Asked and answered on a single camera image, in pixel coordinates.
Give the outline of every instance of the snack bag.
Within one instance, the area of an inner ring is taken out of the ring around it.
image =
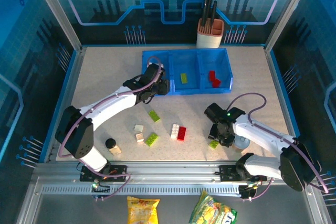
[[[137,199],[127,196],[128,224],[159,224],[156,207],[159,199]]]
[[[237,211],[219,202],[203,191],[191,214],[189,224],[235,224]]]

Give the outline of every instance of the pen holder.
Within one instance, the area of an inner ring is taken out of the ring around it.
[[[200,18],[197,26],[197,48],[218,48],[224,33],[224,22],[221,19],[215,19],[211,27],[210,18],[206,20],[205,26],[202,26]]]

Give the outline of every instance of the green block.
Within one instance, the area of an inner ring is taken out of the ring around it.
[[[159,116],[157,115],[157,113],[152,110],[148,113],[148,115],[151,117],[151,119],[153,119],[153,121],[156,123],[158,120],[160,120]]]
[[[181,82],[182,82],[182,84],[187,84],[188,83],[187,74],[186,73],[182,73],[181,74]]]
[[[159,136],[156,133],[152,133],[152,135],[150,135],[147,140],[146,140],[146,145],[148,145],[149,147],[151,147],[154,142],[159,138]]]
[[[210,143],[209,143],[209,146],[212,148],[212,149],[215,149],[217,147],[217,145],[219,144],[219,142],[215,141],[215,140],[212,140]]]

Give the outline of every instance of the red lego brick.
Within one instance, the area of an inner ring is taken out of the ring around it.
[[[216,80],[216,73],[215,70],[209,71],[209,81],[215,81]]]
[[[212,83],[212,87],[214,87],[214,88],[219,88],[220,84],[221,84],[221,81],[218,80],[218,79],[216,79],[216,80],[214,80],[214,82]]]
[[[184,141],[186,127],[180,126],[180,129],[178,130],[177,140]]]

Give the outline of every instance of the blue tray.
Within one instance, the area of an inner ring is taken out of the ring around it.
[[[226,48],[143,51],[142,73],[145,72],[147,60],[151,56],[158,57],[166,70],[164,79],[170,80],[170,95],[231,91],[233,75]],[[216,78],[221,81],[220,87],[212,87],[209,81],[210,70],[216,71]],[[187,84],[181,82],[182,73],[187,75]]]

